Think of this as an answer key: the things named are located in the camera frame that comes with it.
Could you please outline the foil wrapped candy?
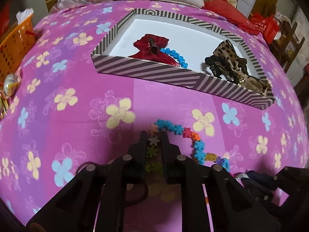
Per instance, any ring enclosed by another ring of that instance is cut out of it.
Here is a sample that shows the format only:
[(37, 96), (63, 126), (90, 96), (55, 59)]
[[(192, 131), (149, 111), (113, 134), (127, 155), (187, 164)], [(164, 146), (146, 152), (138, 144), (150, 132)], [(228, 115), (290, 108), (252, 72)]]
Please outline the foil wrapped candy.
[(15, 94), (16, 90), (21, 83), (21, 76), (15, 73), (8, 74), (4, 80), (3, 87), (1, 88), (1, 94), (5, 99), (9, 99)]

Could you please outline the red paper bag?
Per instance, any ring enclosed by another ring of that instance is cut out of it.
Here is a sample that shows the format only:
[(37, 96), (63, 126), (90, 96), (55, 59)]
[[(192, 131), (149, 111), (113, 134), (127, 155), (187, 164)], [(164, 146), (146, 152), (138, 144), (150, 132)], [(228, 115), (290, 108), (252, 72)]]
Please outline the red paper bag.
[(279, 24), (274, 18), (274, 15), (263, 17), (258, 12), (254, 12), (250, 21), (255, 25), (256, 30), (262, 34), (268, 45), (273, 42), (276, 34), (280, 30)]

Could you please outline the red satin hair bow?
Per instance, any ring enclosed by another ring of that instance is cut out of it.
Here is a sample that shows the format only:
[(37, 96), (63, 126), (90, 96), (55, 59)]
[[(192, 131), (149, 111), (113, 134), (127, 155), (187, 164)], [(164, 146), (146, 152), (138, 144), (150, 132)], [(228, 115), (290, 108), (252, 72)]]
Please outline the red satin hair bow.
[(163, 53), (162, 48), (165, 48), (169, 42), (168, 38), (145, 34), (141, 39), (133, 43), (138, 52), (130, 55), (130, 58), (154, 61), (158, 63), (169, 64), (174, 67), (179, 67), (179, 63), (174, 58)]

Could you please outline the dark brown scrunchie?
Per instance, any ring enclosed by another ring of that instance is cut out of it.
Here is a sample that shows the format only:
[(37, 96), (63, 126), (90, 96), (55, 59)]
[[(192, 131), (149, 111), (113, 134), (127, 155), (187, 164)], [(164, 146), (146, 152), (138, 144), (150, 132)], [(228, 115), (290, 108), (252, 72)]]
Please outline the dark brown scrunchie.
[(245, 58), (238, 57), (235, 62), (235, 67), (237, 71), (241, 72), (242, 74), (249, 74), (247, 69), (247, 60)]

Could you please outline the leopard print hair bow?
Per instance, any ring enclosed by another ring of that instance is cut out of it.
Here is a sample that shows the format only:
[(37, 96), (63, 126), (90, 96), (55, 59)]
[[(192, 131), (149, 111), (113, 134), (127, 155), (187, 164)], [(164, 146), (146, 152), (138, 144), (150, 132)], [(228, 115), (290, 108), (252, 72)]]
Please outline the leopard print hair bow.
[(267, 89), (271, 88), (270, 84), (249, 75), (247, 60), (237, 55), (234, 46), (229, 40), (222, 41), (214, 50), (211, 58), (217, 66), (215, 73), (219, 76), (224, 75), (228, 81), (234, 84), (260, 95), (267, 95)]

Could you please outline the orange plastic basket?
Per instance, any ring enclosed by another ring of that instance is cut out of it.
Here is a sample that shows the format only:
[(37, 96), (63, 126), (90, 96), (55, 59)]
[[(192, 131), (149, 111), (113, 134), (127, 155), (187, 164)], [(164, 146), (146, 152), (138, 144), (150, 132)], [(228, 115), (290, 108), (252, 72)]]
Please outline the orange plastic basket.
[(17, 22), (1, 38), (1, 84), (6, 76), (15, 73), (21, 61), (36, 42), (36, 34), (32, 26), (32, 15), (21, 24)]

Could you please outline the striped chevron gift box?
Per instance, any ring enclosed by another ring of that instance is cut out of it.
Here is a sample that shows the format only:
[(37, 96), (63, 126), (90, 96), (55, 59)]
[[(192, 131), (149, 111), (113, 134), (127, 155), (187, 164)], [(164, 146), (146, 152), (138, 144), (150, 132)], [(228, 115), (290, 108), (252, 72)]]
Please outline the striped chevron gift box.
[[(161, 51), (180, 66), (130, 58), (138, 52), (133, 43), (145, 34), (168, 38)], [(211, 56), (225, 40), (232, 43), (239, 57), (247, 60), (249, 75), (268, 82), (242, 37), (200, 19), (155, 9), (134, 9), (123, 16), (94, 48), (91, 57), (98, 73), (186, 87), (258, 109), (268, 108), (275, 101), (272, 88), (263, 96), (215, 73), (217, 66)]]

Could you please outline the pink floral bedsheet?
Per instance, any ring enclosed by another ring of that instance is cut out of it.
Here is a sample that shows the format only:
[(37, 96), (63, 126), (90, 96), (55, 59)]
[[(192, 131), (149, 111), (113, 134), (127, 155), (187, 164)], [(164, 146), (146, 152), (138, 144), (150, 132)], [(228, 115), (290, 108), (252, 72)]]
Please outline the pink floral bedsheet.
[[(266, 110), (178, 86), (97, 73), (91, 52), (135, 8), (188, 15), (242, 37), (270, 82)], [(203, 9), (164, 2), (118, 1), (43, 18), (42, 37), (21, 63), (23, 78), (1, 120), (1, 199), (26, 224), (79, 165), (123, 155), (156, 120), (181, 125), (228, 159), (233, 174), (304, 167), (308, 134), (289, 79), (261, 36)]]

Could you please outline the red cushion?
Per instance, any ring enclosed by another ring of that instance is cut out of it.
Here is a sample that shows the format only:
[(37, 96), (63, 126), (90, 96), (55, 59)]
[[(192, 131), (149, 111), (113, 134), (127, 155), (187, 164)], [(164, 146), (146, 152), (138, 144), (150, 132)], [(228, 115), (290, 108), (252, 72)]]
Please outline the red cushion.
[(226, 18), (230, 23), (248, 34), (259, 35), (255, 25), (248, 20), (239, 10), (228, 3), (227, 0), (212, 0), (204, 2), (203, 9), (209, 10)]

